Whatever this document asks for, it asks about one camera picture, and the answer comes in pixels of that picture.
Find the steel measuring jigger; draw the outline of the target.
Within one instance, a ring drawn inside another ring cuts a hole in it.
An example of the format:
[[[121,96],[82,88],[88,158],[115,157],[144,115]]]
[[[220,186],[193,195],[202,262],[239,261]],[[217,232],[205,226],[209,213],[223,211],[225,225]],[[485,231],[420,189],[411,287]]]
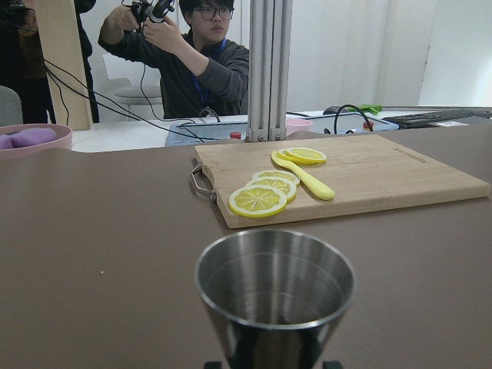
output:
[[[194,279],[230,368],[315,367],[356,291],[339,250],[289,230],[213,242]]]

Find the pink plastic cup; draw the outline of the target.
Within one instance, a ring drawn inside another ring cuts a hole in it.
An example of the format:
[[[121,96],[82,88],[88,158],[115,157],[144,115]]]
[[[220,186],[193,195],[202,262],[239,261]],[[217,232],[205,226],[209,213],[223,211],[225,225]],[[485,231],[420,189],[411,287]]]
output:
[[[308,119],[288,118],[285,122],[286,135],[292,135],[299,131],[310,131],[313,127],[313,122]]]

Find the lemon slice outer row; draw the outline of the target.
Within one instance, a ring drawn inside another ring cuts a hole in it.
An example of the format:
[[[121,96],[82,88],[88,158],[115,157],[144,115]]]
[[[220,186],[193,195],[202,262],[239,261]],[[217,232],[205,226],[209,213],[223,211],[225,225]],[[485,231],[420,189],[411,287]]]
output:
[[[283,191],[254,184],[234,191],[228,199],[228,207],[235,214],[247,218],[265,218],[282,212],[287,202]]]

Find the lemon slice middle row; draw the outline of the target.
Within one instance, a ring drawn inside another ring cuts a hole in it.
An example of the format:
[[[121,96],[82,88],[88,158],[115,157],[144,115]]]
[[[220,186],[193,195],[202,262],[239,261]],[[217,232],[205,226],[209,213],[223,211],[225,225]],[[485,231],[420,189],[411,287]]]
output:
[[[267,185],[273,188],[276,188],[282,191],[288,202],[291,202],[295,199],[297,194],[297,189],[299,183],[297,181],[291,181],[286,178],[279,177],[262,177],[262,178],[253,178],[247,184],[247,186],[252,185]]]

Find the lemon slice under pair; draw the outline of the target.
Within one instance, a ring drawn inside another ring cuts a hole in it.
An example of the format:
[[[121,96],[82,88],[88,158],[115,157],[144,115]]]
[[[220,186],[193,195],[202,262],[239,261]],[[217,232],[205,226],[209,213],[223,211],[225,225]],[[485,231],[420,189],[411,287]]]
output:
[[[282,150],[277,150],[276,154],[279,158],[287,161],[293,161],[296,162],[296,159],[290,155],[285,154]]]

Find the yellow plastic knife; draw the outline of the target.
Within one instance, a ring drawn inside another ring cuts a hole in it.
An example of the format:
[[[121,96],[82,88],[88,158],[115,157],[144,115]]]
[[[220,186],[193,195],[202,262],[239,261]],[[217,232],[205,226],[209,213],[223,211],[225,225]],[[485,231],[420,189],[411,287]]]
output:
[[[271,160],[282,168],[292,171],[300,181],[304,183],[307,189],[317,198],[330,201],[335,197],[335,192],[316,177],[308,174],[304,169],[296,165],[293,161],[283,159],[276,151],[271,152]]]

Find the black computer mouse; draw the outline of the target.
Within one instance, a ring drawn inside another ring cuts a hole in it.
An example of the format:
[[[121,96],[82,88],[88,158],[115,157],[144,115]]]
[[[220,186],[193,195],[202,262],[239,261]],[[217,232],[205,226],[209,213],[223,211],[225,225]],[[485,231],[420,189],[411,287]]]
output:
[[[347,112],[348,112],[348,108],[347,107],[343,108],[341,106],[334,105],[334,106],[330,106],[330,107],[326,108],[323,111],[323,114],[324,115],[334,115],[336,113],[342,114],[342,113],[347,113]]]

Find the wooden cutting board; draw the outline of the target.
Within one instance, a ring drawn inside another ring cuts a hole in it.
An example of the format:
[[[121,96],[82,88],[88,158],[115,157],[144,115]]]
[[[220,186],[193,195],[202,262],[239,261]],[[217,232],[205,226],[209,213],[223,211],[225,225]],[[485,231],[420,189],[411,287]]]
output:
[[[304,167],[330,187],[335,197],[322,201],[301,185],[279,214],[246,218],[228,207],[232,192],[252,175],[274,167],[271,153],[289,147],[312,148],[326,163]],[[379,135],[346,135],[294,141],[197,145],[194,156],[217,194],[229,228],[251,228],[341,215],[439,204],[490,194],[490,184]]]

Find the seated person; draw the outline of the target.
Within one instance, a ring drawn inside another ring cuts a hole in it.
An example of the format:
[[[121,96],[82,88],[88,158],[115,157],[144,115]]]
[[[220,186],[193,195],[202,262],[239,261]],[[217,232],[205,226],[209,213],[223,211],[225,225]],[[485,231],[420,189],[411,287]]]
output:
[[[194,118],[204,108],[219,116],[248,112],[249,51],[227,38],[232,1],[181,1],[186,34],[165,17],[139,25],[131,10],[114,8],[99,45],[112,55],[156,68],[167,119]]]

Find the green clamp tool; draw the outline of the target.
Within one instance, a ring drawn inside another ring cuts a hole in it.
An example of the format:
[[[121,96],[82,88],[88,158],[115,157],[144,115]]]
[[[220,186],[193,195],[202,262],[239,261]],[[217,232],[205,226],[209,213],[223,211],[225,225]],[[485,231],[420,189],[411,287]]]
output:
[[[358,108],[364,112],[364,113],[370,113],[372,115],[378,115],[380,112],[383,111],[383,106],[382,105],[359,105]]]

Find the black keyboard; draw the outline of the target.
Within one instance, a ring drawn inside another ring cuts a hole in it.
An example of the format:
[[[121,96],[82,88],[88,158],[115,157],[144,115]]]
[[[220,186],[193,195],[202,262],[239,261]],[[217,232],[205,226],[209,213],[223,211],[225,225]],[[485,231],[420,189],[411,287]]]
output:
[[[491,122],[490,109],[447,109],[442,111],[418,112],[412,115],[384,117],[399,129],[433,128],[470,125],[477,122]]]

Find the pink bowl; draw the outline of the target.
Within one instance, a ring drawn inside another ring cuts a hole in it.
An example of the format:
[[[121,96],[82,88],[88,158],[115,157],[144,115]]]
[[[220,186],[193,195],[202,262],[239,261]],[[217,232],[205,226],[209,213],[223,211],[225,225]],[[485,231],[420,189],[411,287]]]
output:
[[[22,158],[48,148],[71,150],[73,131],[53,124],[1,127],[1,159]]]

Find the purple cloth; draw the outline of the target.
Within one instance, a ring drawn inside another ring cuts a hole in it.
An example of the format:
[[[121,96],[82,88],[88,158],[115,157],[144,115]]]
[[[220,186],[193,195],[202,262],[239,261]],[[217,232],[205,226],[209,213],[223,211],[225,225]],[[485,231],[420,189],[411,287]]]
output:
[[[28,128],[12,134],[1,135],[1,149],[24,148],[57,140],[51,128]]]

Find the standing person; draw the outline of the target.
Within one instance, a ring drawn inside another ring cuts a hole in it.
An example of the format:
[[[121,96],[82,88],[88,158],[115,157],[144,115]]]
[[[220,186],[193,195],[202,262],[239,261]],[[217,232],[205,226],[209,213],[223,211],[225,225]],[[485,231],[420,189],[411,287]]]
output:
[[[55,120],[55,112],[43,65],[33,1],[2,1],[1,8],[23,5],[9,18],[1,12],[1,85],[15,91],[26,124]]]

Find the teach pendant near post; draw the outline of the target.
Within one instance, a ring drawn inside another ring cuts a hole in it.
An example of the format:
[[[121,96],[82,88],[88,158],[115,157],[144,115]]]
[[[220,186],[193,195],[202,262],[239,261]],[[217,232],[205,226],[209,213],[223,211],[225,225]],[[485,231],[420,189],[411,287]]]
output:
[[[247,122],[212,122],[212,123],[181,123],[172,125],[165,141],[167,147],[181,145],[197,145],[200,143],[223,140],[238,133],[245,138]]]

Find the aluminium frame post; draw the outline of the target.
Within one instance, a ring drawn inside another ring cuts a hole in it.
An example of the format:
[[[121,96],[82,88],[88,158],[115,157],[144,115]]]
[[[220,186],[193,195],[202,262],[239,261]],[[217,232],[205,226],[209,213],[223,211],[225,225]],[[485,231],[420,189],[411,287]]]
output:
[[[292,5],[292,0],[250,4],[249,142],[286,138]]]

